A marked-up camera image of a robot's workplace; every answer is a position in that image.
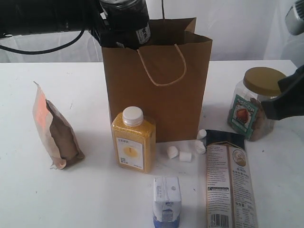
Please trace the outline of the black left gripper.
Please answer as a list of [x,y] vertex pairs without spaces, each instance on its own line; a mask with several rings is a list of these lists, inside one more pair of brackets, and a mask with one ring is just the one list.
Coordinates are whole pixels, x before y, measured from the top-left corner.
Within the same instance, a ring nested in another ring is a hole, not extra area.
[[106,19],[103,19],[101,13],[103,9],[99,0],[81,0],[80,1],[83,26],[80,36],[88,30],[93,38],[95,38],[100,46],[112,46],[112,32]]

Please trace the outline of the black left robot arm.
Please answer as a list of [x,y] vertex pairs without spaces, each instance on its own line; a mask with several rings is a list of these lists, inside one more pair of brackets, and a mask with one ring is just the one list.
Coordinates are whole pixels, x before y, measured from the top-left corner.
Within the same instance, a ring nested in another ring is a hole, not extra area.
[[68,47],[88,30],[101,46],[114,47],[102,12],[97,0],[2,0],[0,37],[80,31]]

